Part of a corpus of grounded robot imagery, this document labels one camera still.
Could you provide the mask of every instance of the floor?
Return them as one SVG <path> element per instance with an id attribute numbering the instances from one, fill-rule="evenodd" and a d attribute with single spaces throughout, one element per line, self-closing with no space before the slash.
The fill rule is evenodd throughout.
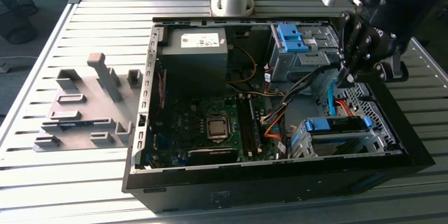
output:
<path id="1" fill-rule="evenodd" d="M 10 45 L 0 37 L 0 62 L 5 62 L 10 67 L 7 73 L 0 74 L 0 123 L 3 115 L 7 113 L 34 62 L 34 59 L 31 58 L 7 58 L 2 60 L 1 58 L 14 56 L 38 56 L 67 0 L 33 1 L 38 7 L 38 12 L 30 16 L 29 19 L 38 32 L 35 39 L 22 45 Z M 448 58 L 443 58 L 443 51 L 446 50 L 443 38 L 448 21 L 435 19 L 435 15 L 437 13 L 433 13 L 423 23 L 418 31 L 417 38 L 429 41 L 426 49 L 435 58 L 441 67 L 448 69 Z"/>

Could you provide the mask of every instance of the slotted metal table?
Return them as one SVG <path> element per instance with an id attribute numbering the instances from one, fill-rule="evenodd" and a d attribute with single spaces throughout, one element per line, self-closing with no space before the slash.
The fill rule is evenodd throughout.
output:
<path id="1" fill-rule="evenodd" d="M 255 0 L 255 6 L 258 16 L 275 17 L 342 10 L 317 0 Z M 414 40 L 402 56 L 409 80 L 387 87 L 435 165 L 359 195 L 154 215 L 121 193 L 125 148 L 34 153 L 58 70 L 86 73 L 93 51 L 117 74 L 142 69 L 154 16 L 207 16 L 207 2 L 69 1 L 0 128 L 0 222 L 448 223 L 448 78 Z"/>

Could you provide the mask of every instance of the blue drive bay latch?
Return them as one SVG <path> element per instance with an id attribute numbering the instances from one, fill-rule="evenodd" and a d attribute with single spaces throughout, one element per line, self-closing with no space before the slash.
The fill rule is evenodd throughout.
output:
<path id="1" fill-rule="evenodd" d="M 307 46 L 301 40 L 301 32 L 293 24 L 279 24 L 278 37 L 285 45 L 285 52 L 307 52 Z"/>

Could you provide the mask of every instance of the sticker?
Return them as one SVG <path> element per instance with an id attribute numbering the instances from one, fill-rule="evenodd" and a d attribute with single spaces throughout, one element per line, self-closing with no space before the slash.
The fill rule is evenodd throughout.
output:
<path id="1" fill-rule="evenodd" d="M 286 147 L 285 147 L 285 145 L 278 141 L 278 144 L 277 144 L 277 148 L 278 148 L 278 150 L 285 154 L 285 152 L 286 152 Z"/>
<path id="2" fill-rule="evenodd" d="M 303 39 L 305 44 L 317 44 L 314 39 Z"/>
<path id="3" fill-rule="evenodd" d="M 218 47 L 218 37 L 214 34 L 182 34 L 179 47 Z"/>
<path id="4" fill-rule="evenodd" d="M 263 81 L 270 82 L 270 74 L 269 73 L 263 73 Z"/>

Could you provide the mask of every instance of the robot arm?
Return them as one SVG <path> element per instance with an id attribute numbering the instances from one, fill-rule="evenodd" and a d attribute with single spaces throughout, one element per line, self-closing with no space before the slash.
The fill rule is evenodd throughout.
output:
<path id="1" fill-rule="evenodd" d="M 339 53 L 343 55 L 337 87 L 355 82 L 405 81 L 399 61 L 414 30 L 438 0 L 321 0 L 327 6 L 353 4 L 339 16 Z M 210 0 L 217 16 L 249 16 L 253 0 Z"/>
<path id="2" fill-rule="evenodd" d="M 322 0 L 335 5 L 339 0 Z M 342 69 L 335 82 L 345 88 L 354 82 L 394 82 L 407 79 L 399 61 L 418 24 L 438 0 L 349 0 L 354 13 L 339 17 Z"/>

